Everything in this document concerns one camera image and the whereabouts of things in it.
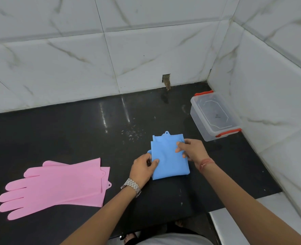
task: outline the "clear plastic box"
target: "clear plastic box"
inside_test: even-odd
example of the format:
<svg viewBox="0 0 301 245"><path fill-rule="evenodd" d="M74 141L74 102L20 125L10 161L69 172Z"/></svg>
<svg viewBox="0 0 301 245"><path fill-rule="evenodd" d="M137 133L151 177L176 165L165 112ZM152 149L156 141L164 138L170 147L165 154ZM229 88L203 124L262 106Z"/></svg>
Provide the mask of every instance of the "clear plastic box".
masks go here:
<svg viewBox="0 0 301 245"><path fill-rule="evenodd" d="M205 141L241 131L242 121L218 92L191 98L190 114Z"/></svg>

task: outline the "person's right hand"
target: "person's right hand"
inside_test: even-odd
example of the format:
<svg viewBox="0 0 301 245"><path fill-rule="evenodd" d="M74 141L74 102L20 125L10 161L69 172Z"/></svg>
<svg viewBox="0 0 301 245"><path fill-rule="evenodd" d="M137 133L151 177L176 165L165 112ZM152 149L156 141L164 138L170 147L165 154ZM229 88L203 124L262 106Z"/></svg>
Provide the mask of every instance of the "person's right hand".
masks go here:
<svg viewBox="0 0 301 245"><path fill-rule="evenodd" d="M197 168L202 160L210 158L207 151L203 145L203 142L197 139L184 140L184 143L177 142L176 153L180 151L185 151L183 153L183 158L188 158L189 161L194 161Z"/></svg>

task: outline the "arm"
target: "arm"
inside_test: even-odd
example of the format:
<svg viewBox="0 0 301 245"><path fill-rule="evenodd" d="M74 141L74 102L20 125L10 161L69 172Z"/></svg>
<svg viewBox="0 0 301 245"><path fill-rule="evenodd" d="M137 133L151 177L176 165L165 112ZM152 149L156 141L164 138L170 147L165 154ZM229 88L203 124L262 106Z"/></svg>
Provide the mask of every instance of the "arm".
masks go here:
<svg viewBox="0 0 301 245"><path fill-rule="evenodd" d="M151 158L149 153L140 156L133 162L129 178L135 181L139 188L150 179L156 169L159 160L154 160L147 167L146 161ZM104 245L119 222L124 210L136 196L136 191L127 186L122 189L103 208L94 214L80 228L73 232L60 245Z"/></svg>
<svg viewBox="0 0 301 245"><path fill-rule="evenodd" d="M200 140L185 139L176 152L195 162L251 245L301 244L301 235L246 193L214 161Z"/></svg>

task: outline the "metal watch strap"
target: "metal watch strap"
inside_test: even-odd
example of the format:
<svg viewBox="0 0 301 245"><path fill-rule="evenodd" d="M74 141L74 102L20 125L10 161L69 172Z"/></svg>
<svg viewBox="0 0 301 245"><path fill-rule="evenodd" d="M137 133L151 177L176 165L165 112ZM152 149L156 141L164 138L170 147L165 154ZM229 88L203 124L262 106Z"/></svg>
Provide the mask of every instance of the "metal watch strap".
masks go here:
<svg viewBox="0 0 301 245"><path fill-rule="evenodd" d="M136 192L137 192L136 197L138 197L139 194L141 193L141 190L140 190L138 184L130 178L128 178L128 180L123 184L123 186L121 186L121 189L124 189L126 186L130 186L136 190Z"/></svg>

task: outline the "black countertop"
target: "black countertop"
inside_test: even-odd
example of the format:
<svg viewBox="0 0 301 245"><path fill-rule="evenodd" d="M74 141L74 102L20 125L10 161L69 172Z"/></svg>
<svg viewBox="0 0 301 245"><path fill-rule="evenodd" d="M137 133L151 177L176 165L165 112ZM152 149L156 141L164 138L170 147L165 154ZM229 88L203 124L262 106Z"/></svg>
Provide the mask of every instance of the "black countertop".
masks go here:
<svg viewBox="0 0 301 245"><path fill-rule="evenodd" d="M0 194L46 160L74 164L101 157L110 166L107 203L129 176L152 135L201 139L190 99L206 83L175 86L0 114ZM254 198L281 191L242 133L204 142L210 157ZM190 174L155 180L132 201L112 236L223 208L190 163ZM0 213L0 244L59 244L99 208L59 205L13 221Z"/></svg>

